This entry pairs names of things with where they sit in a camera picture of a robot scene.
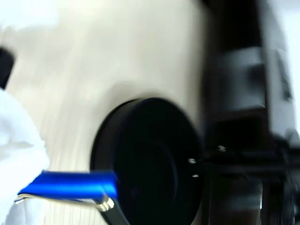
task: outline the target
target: chrome metal bar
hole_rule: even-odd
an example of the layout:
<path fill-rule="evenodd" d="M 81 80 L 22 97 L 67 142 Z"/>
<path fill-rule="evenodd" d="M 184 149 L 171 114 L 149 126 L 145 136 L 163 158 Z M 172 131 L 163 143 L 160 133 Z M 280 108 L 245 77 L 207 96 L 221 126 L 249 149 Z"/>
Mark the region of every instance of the chrome metal bar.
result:
<path fill-rule="evenodd" d="M 77 206 L 83 206 L 83 207 L 92 207 L 92 208 L 96 208 L 100 212 L 108 211 L 114 207 L 113 200 L 111 198 L 109 198 L 107 195 L 104 195 L 101 203 L 91 203 L 91 202 L 74 201 L 74 200 L 68 200 L 68 199 L 52 199 L 52 198 L 46 198 L 46 197 L 30 195 L 30 194 L 20 194 L 20 195 L 18 195 L 18 197 L 15 201 L 15 204 L 19 204 L 29 198 L 43 199 L 43 200 L 48 200 L 48 201 L 55 202 L 55 203 L 71 204 L 71 205 L 77 205 Z"/>

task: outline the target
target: blue handle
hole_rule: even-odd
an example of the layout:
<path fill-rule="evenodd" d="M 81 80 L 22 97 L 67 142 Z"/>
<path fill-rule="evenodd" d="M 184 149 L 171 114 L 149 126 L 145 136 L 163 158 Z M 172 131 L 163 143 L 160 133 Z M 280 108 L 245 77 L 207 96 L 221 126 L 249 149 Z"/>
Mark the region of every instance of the blue handle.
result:
<path fill-rule="evenodd" d="M 20 194 L 38 195 L 52 199 L 102 200 L 106 194 L 117 198 L 116 176 L 113 172 L 71 173 L 42 172 Z"/>

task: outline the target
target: black metal frame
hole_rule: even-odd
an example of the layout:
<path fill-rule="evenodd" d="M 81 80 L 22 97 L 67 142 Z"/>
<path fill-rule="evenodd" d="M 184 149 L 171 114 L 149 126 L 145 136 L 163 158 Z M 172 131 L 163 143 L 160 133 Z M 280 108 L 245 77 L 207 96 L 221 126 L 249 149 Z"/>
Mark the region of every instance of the black metal frame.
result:
<path fill-rule="evenodd" d="M 213 224 L 212 189 L 224 176 L 262 183 L 261 225 L 293 225 L 300 139 L 284 36 L 266 0 L 205 3 L 212 21 L 203 74 L 204 153 L 191 165 L 191 173 L 206 177 L 209 193 L 202 197 L 202 225 Z"/>

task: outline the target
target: black object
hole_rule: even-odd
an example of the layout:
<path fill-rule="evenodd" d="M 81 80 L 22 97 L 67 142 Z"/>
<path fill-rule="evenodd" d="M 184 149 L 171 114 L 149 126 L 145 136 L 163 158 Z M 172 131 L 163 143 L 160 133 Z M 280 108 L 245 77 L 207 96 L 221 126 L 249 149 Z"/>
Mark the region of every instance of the black object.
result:
<path fill-rule="evenodd" d="M 0 87 L 2 89 L 6 88 L 14 61 L 13 54 L 7 49 L 0 47 Z"/>
<path fill-rule="evenodd" d="M 284 38 L 266 0 L 206 0 L 213 11 L 203 74 L 202 144 L 166 100 L 140 99 L 102 124 L 91 169 L 115 170 L 111 225 L 294 225 L 300 138 Z"/>
<path fill-rule="evenodd" d="M 105 119 L 95 139 L 92 170 L 114 170 L 118 204 L 103 213 L 111 225 L 191 224 L 202 180 L 189 173 L 200 142 L 184 114 L 159 98 L 127 102 Z"/>

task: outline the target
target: black round disc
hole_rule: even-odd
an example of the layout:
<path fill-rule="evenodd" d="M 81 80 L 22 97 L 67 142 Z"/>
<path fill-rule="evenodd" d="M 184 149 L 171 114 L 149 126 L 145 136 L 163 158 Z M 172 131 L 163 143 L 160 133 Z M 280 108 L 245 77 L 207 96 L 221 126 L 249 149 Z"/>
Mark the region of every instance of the black round disc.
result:
<path fill-rule="evenodd" d="M 200 142 L 183 112 L 159 99 L 114 109 L 96 136 L 91 170 L 114 170 L 118 202 L 102 213 L 111 225 L 190 225 L 199 208 L 202 179 L 189 172 Z"/>

